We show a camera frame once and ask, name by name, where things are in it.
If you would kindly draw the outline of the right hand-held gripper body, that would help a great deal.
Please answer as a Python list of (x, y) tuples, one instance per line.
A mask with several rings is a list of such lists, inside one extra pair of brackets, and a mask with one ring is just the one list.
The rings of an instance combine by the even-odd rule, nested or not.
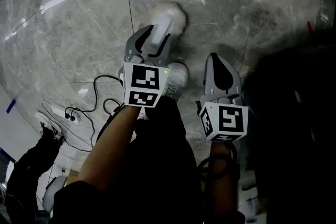
[(204, 139), (211, 142), (234, 142), (246, 136), (248, 114), (240, 94), (203, 95), (198, 103)]

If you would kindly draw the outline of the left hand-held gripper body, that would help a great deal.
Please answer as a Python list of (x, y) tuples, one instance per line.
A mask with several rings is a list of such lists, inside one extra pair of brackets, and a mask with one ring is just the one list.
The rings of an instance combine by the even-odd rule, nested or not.
[(124, 104), (153, 108), (165, 87), (170, 69), (167, 60), (148, 55), (126, 54), (123, 66)]

